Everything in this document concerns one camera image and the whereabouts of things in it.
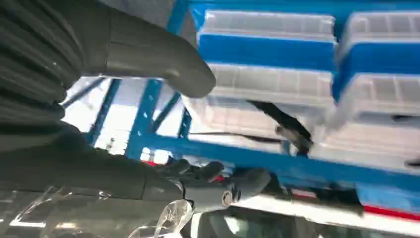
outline blue steel beam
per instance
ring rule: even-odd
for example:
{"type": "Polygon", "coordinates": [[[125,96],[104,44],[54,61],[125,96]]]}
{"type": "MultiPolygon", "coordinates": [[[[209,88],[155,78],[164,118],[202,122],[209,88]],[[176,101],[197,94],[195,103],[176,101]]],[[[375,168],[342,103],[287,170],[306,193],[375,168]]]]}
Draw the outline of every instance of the blue steel beam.
{"type": "Polygon", "coordinates": [[[125,155],[134,160],[138,160],[143,151],[143,137],[150,134],[150,128],[153,123],[153,113],[158,103],[162,82],[156,79],[149,79],[147,86],[140,99],[136,118],[131,127],[128,137],[125,155]]]}
{"type": "Polygon", "coordinates": [[[86,135],[86,139],[89,145],[94,146],[96,141],[101,134],[102,127],[104,126],[105,118],[109,112],[109,108],[115,98],[115,95],[118,91],[118,88],[121,84],[121,79],[113,78],[109,85],[109,88],[105,94],[104,101],[102,102],[101,109],[98,112],[95,122],[93,123],[91,129],[86,135]]]}
{"type": "MultiPolygon", "coordinates": [[[[178,34],[187,11],[188,1],[177,0],[172,7],[172,13],[166,29],[169,32],[178,34]]],[[[150,133],[150,128],[153,123],[153,113],[155,112],[161,88],[162,82],[155,79],[150,79],[146,86],[125,149],[125,155],[130,159],[137,160],[142,154],[144,140],[140,136],[150,133]]]]}
{"type": "Polygon", "coordinates": [[[184,112],[182,113],[182,120],[181,125],[179,126],[178,130],[178,138],[188,138],[188,134],[190,133],[191,127],[191,115],[186,108],[184,108],[184,112]]]}
{"type": "Polygon", "coordinates": [[[420,212],[420,176],[358,167],[329,161],[292,157],[277,153],[230,147],[199,141],[181,140],[160,135],[147,135],[144,146],[171,151],[174,154],[206,157],[232,163],[238,167],[264,167],[287,182],[306,181],[312,184],[338,183],[355,187],[362,194],[361,202],[389,209],[420,212]]]}
{"type": "Polygon", "coordinates": [[[73,97],[71,97],[69,100],[65,101],[62,104],[62,106],[64,108],[70,107],[73,103],[75,103],[76,101],[79,101],[81,98],[83,98],[88,93],[90,93],[93,89],[98,87],[102,82],[105,81],[105,79],[106,79],[106,77],[99,77],[98,79],[93,81],[91,84],[89,84],[88,86],[86,86],[85,88],[83,88],[82,90],[77,92],[76,94],[74,94],[73,97]]]}
{"type": "Polygon", "coordinates": [[[163,108],[162,112],[158,115],[156,120],[152,124],[151,132],[155,133],[160,125],[162,124],[163,120],[168,116],[168,114],[172,111],[175,105],[178,103],[179,99],[181,98],[181,94],[175,92],[172,98],[168,101],[166,106],[163,108]]]}
{"type": "Polygon", "coordinates": [[[166,25],[166,29],[169,32],[178,34],[181,31],[187,11],[188,0],[176,0],[172,7],[171,16],[166,25]]]}
{"type": "Polygon", "coordinates": [[[185,155],[207,157],[233,163],[239,167],[265,167],[291,178],[318,182],[363,183],[379,187],[397,188],[420,195],[420,176],[383,171],[341,163],[292,157],[278,153],[244,149],[193,140],[146,135],[144,146],[185,155]]]}
{"type": "Polygon", "coordinates": [[[290,155],[290,141],[284,140],[280,144],[281,153],[290,155]]]}

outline gray machine part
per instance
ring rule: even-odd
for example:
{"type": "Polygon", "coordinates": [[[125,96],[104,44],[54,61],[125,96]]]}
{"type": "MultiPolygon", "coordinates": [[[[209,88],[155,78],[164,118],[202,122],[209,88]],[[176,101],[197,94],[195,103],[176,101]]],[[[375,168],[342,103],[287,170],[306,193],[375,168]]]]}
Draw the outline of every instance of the gray machine part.
{"type": "Polygon", "coordinates": [[[0,11],[0,152],[62,136],[58,103],[83,75],[164,78],[188,97],[215,85],[186,40],[94,0],[2,0],[0,11]]]}
{"type": "Polygon", "coordinates": [[[55,1],[84,53],[84,75],[164,78],[188,97],[203,97],[215,77],[181,37],[92,0],[55,1]]]}
{"type": "Polygon", "coordinates": [[[239,198],[235,182],[208,184],[208,171],[205,181],[168,180],[139,161],[88,146],[78,129],[60,121],[58,103],[82,75],[160,77],[186,96],[205,96],[215,78],[187,41],[94,0],[1,0],[0,12],[0,189],[186,198],[203,210],[228,205],[226,191],[239,198]]]}

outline red stripe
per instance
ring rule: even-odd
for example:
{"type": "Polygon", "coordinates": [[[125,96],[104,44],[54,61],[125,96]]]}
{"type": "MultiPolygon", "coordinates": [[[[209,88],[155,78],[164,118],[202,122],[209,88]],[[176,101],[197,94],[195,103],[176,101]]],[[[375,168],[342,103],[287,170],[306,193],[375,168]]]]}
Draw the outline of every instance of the red stripe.
{"type": "Polygon", "coordinates": [[[375,213],[375,214],[384,215],[384,216],[398,217],[398,218],[404,218],[404,219],[409,219],[409,220],[414,220],[414,221],[420,221],[420,214],[393,211],[393,210],[388,210],[384,208],[370,207],[370,206],[364,206],[364,208],[365,208],[365,212],[369,212],[369,213],[375,213]]]}
{"type": "Polygon", "coordinates": [[[146,164],[148,164],[148,165],[150,165],[150,166],[157,166],[158,164],[156,164],[155,162],[153,162],[153,161],[143,161],[143,163],[146,163],[146,164]]]}
{"type": "Polygon", "coordinates": [[[221,175],[219,175],[219,176],[217,176],[215,179],[214,179],[214,181],[215,182],[222,182],[222,181],[224,181],[224,177],[223,176],[221,176],[221,175]]]}

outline clear plastic bin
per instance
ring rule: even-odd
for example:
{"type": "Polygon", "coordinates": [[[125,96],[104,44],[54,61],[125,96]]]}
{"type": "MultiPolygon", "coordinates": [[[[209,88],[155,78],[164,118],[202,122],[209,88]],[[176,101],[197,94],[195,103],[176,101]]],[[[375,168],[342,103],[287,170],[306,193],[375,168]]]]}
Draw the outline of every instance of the clear plastic bin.
{"type": "Polygon", "coordinates": [[[420,155],[420,129],[349,123],[315,145],[310,156],[357,166],[416,173],[407,161],[420,155]]]}
{"type": "Polygon", "coordinates": [[[183,98],[194,119],[218,131],[266,137],[277,122],[246,100],[272,102],[309,125],[333,107],[332,73],[260,66],[210,64],[216,87],[204,99],[183,98]]]}
{"type": "Polygon", "coordinates": [[[337,59],[357,43],[420,42],[420,12],[356,12],[348,21],[337,59]]]}
{"type": "Polygon", "coordinates": [[[280,12],[207,10],[201,34],[335,41],[334,17],[280,12]]]}
{"type": "MultiPolygon", "coordinates": [[[[420,61],[414,53],[419,49],[420,12],[352,14],[336,55],[345,76],[335,79],[338,104],[327,130],[352,121],[395,127],[402,121],[393,116],[419,116],[420,61]]],[[[411,119],[403,123],[420,127],[411,119]]]]}

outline plastic storage bin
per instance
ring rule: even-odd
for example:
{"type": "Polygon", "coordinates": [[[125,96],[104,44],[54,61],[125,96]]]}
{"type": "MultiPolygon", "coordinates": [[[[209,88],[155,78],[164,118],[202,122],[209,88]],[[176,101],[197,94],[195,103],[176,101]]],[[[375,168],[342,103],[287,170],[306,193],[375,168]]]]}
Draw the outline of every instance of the plastic storage bin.
{"type": "Polygon", "coordinates": [[[296,71],[261,66],[210,64],[216,87],[204,99],[183,98],[194,119],[234,133],[279,137],[277,122],[246,100],[272,102],[302,123],[333,106],[330,72],[296,71]]]}
{"type": "Polygon", "coordinates": [[[420,174],[406,162],[420,155],[420,129],[348,123],[323,142],[316,144],[312,158],[357,166],[420,174]]]}
{"type": "Polygon", "coordinates": [[[334,71],[333,24],[327,15],[208,10],[197,42],[210,63],[334,71]]]}
{"type": "Polygon", "coordinates": [[[420,12],[354,13],[337,51],[337,102],[311,155],[417,173],[420,12]]]}
{"type": "Polygon", "coordinates": [[[206,11],[199,52],[216,87],[184,103],[214,131],[281,137],[277,122],[246,100],[275,103],[304,124],[315,121],[333,106],[333,23],[326,15],[206,11]]]}
{"type": "Polygon", "coordinates": [[[332,88],[339,112],[351,118],[420,115],[419,51],[420,12],[353,14],[337,54],[342,73],[332,88]]]}

